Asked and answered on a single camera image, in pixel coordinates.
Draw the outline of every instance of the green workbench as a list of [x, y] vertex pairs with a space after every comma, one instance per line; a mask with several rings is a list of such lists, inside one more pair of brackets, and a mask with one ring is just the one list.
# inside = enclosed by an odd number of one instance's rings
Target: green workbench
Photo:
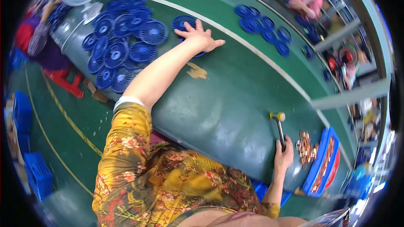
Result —
[[[109, 0], [97, 1], [105, 4]], [[292, 33], [293, 43], [290, 56], [284, 58], [260, 35], [247, 34], [239, 27], [238, 16], [233, 12], [233, 7], [239, 3], [254, 6], [277, 26], [282, 25], [280, 18], [255, 0], [167, 1], [195, 11], [248, 41], [285, 70], [311, 98], [333, 93], [335, 85], [322, 79], [320, 61], [307, 61], [301, 52], [305, 42], [291, 28], [285, 26]], [[152, 0], [147, 0], [146, 6], [153, 9], [152, 18], [163, 22], [170, 30], [167, 41], [157, 46], [158, 54], [161, 55], [178, 44], [178, 38], [170, 26], [173, 18], [184, 12]], [[63, 53], [76, 67], [95, 82], [95, 75], [86, 69], [90, 53], [81, 49], [83, 39], [93, 32], [93, 27], [79, 24], [80, 11], [78, 7], [68, 14], [53, 39], [63, 46]], [[310, 133], [312, 144], [319, 142], [324, 124], [307, 100], [262, 58], [214, 26], [204, 23], [204, 28], [211, 29], [215, 39], [225, 39], [225, 46], [191, 60], [208, 73], [207, 79], [191, 78], [186, 73], [189, 66], [181, 70], [154, 106], [153, 126], [189, 149], [198, 150], [223, 164], [241, 169], [252, 178], [270, 182], [275, 140], [279, 134], [276, 123], [268, 118], [268, 113], [285, 112], [283, 131], [290, 135], [293, 142], [299, 139], [301, 130]], [[115, 101], [120, 96], [110, 88], [105, 93]], [[354, 152], [347, 149], [347, 146], [350, 148], [351, 135], [346, 129], [345, 119], [340, 115], [344, 111], [328, 112], [327, 119], [353, 161]], [[340, 191], [348, 169], [347, 163], [341, 158], [337, 177], [327, 190], [328, 193], [337, 194]], [[299, 154], [295, 151], [294, 163], [288, 169], [285, 180], [285, 189], [294, 191], [301, 187], [309, 170], [302, 170]]]

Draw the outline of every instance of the green floor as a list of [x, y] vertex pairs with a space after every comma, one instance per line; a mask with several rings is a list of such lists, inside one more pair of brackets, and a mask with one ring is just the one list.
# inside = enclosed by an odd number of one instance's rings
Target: green floor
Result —
[[[10, 77], [10, 92], [19, 90], [28, 94], [25, 74], [45, 135], [66, 167], [92, 192], [100, 156], [79, 136], [61, 113], [48, 91], [38, 65], [27, 63], [14, 70]], [[77, 99], [53, 82], [50, 82], [50, 85], [70, 119], [98, 149], [102, 150], [110, 128], [114, 103], [110, 101], [104, 104], [96, 101], [83, 86], [84, 97]], [[91, 209], [92, 196], [63, 166], [47, 143], [45, 135], [33, 115], [31, 151], [42, 154], [53, 175], [54, 193], [43, 201], [43, 205], [59, 226], [95, 226], [97, 219]], [[339, 170], [336, 180], [344, 180], [346, 171], [347, 169]], [[298, 216], [310, 220], [332, 210], [333, 203], [333, 199], [292, 195], [281, 210], [281, 216]]]

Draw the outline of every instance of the yellow floor line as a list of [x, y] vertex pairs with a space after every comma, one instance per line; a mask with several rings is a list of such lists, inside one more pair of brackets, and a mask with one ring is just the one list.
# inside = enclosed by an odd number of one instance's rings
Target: yellow floor line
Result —
[[42, 133], [45, 136], [45, 139], [47, 140], [49, 146], [51, 147], [52, 151], [55, 153], [56, 157], [59, 159], [59, 161], [62, 163], [62, 165], [66, 168], [66, 170], [71, 174], [71, 176], [78, 182], [78, 184], [80, 184], [80, 186], [83, 187], [83, 189], [85, 189], [87, 191], [87, 193], [89, 193], [91, 196], [94, 196], [93, 193], [91, 193], [91, 191], [86, 188], [86, 186], [84, 186], [84, 184], [76, 177], [76, 175], [73, 174], [73, 172], [68, 168], [68, 166], [64, 163], [64, 161], [62, 160], [62, 158], [60, 158], [59, 154], [57, 153], [57, 151], [55, 150], [55, 148], [53, 147], [52, 143], [50, 142], [50, 140], [48, 139], [48, 135], [45, 133], [45, 130], [42, 126], [41, 121], [39, 120], [38, 117], [38, 113], [36, 112], [35, 106], [33, 104], [33, 100], [32, 100], [32, 95], [31, 95], [31, 89], [29, 88], [29, 83], [28, 83], [28, 74], [27, 74], [27, 69], [25, 69], [25, 78], [27, 80], [27, 88], [28, 88], [28, 94], [29, 94], [29, 99], [31, 100], [31, 105], [32, 105], [32, 110], [35, 114], [36, 120], [38, 121], [39, 127], [42, 130]]
[[70, 117], [68, 116], [67, 112], [65, 111], [65, 109], [63, 109], [62, 105], [59, 103], [56, 95], [53, 92], [52, 87], [50, 86], [50, 83], [48, 81], [48, 78], [45, 76], [43, 70], [41, 69], [42, 72], [42, 77], [45, 80], [45, 83], [47, 85], [48, 91], [50, 93], [50, 95], [52, 96], [56, 106], [59, 108], [60, 112], [63, 114], [63, 116], [65, 117], [65, 119], [68, 121], [68, 123], [73, 127], [73, 129], [77, 132], [77, 134], [84, 140], [84, 142], [86, 144], [88, 144], [91, 149], [94, 150], [94, 152], [96, 152], [99, 156], [102, 156], [102, 152], [84, 135], [84, 133], [78, 129], [78, 127], [76, 126], [76, 124], [70, 119]]

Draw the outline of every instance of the yellow floral blouse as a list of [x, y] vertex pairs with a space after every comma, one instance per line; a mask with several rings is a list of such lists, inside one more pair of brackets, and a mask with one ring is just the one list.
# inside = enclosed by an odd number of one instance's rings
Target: yellow floral blouse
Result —
[[116, 108], [92, 205], [102, 226], [172, 227], [209, 207], [278, 216], [280, 205], [260, 204], [241, 171], [168, 142], [150, 145], [151, 125], [137, 103]]

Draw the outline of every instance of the copper coil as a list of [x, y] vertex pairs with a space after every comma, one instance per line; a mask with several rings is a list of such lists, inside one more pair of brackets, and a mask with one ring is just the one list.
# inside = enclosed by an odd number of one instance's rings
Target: copper coil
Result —
[[326, 171], [327, 171], [328, 163], [331, 161], [331, 155], [333, 152], [333, 148], [334, 148], [334, 139], [332, 137], [330, 137], [330, 141], [328, 142], [328, 147], [326, 150], [326, 155], [325, 155], [324, 161], [320, 167], [320, 171], [318, 172], [318, 175], [314, 181], [314, 184], [311, 187], [311, 192], [313, 192], [313, 193], [317, 193], [318, 189], [320, 188], [323, 176], [325, 176]]

